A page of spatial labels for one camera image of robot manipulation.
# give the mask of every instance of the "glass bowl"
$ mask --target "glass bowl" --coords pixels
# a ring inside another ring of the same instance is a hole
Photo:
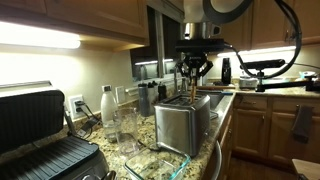
[[[190,156],[163,143],[144,148],[128,159],[125,168],[132,179],[177,180],[183,179]]]

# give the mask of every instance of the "dish towel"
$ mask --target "dish towel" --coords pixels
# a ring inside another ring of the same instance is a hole
[[[312,109],[310,106],[299,106],[297,116],[292,127],[293,138],[301,143],[307,144],[309,141],[309,131],[311,127]]]

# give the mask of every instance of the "cable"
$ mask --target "cable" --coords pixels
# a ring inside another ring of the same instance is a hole
[[[87,138],[89,138],[89,137],[91,136],[91,134],[92,134],[92,131],[93,131],[92,127],[93,127],[94,125],[98,124],[98,123],[100,122],[100,119],[97,118],[97,117],[92,113],[92,111],[90,110],[90,108],[88,107],[88,105],[87,105],[85,102],[83,102],[83,101],[77,101],[77,102],[75,102],[75,104],[76,104],[76,106],[77,106],[76,111],[77,111],[77,112],[82,112],[82,113],[84,113],[84,114],[87,116],[87,118],[88,118],[87,122],[86,122],[84,125],[82,125],[82,127],[81,127],[80,130],[77,132],[77,134],[78,134],[81,138],[87,139]],[[91,113],[92,116],[90,117],[90,116],[82,109],[81,106],[86,106],[86,108],[88,109],[88,111]]]
[[[312,68],[315,68],[315,69],[320,69],[320,67],[318,67],[318,66],[312,66],[312,65],[308,65],[308,64],[294,63],[294,65],[306,66],[306,67],[312,67]]]
[[[76,111],[82,112],[83,114],[85,114],[87,116],[88,119],[90,119],[90,116],[86,112],[84,112],[84,110],[81,107],[77,107]]]
[[[232,45],[225,43],[225,48],[226,49],[231,49],[236,53],[236,56],[239,59],[240,64],[243,67],[243,70],[251,77],[254,78],[261,78],[261,79],[268,79],[268,78],[273,78],[279,75],[282,75],[283,73],[285,73],[286,71],[288,71],[292,65],[294,64],[296,58],[298,57],[300,50],[301,50],[301,39],[302,39],[302,33],[301,33],[301,27],[300,27],[300,23],[298,20],[297,15],[295,14],[295,12],[292,10],[292,8],[287,5],[285,2],[283,2],[282,0],[275,0],[277,5],[279,6],[279,8],[281,9],[281,11],[284,13],[284,15],[287,17],[287,19],[289,20],[290,24],[292,25],[294,32],[295,32],[295,43],[296,43],[296,49],[294,52],[294,55],[292,57],[292,59],[290,60],[290,62],[282,69],[280,69],[278,72],[275,72],[271,75],[268,76],[263,76],[263,77],[259,77],[258,75],[255,75],[253,73],[251,73],[246,65],[244,64],[241,56],[239,55],[239,51],[237,51],[234,47],[232,47]]]

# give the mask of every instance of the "panini press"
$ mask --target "panini press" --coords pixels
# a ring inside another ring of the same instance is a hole
[[[63,129],[64,94],[39,84],[0,86],[0,156]],[[99,146],[71,134],[0,164],[1,180],[103,179],[107,172]]]

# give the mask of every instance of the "black grill lid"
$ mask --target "black grill lid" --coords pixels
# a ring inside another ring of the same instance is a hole
[[[62,130],[64,100],[53,87],[0,88],[0,154]]]

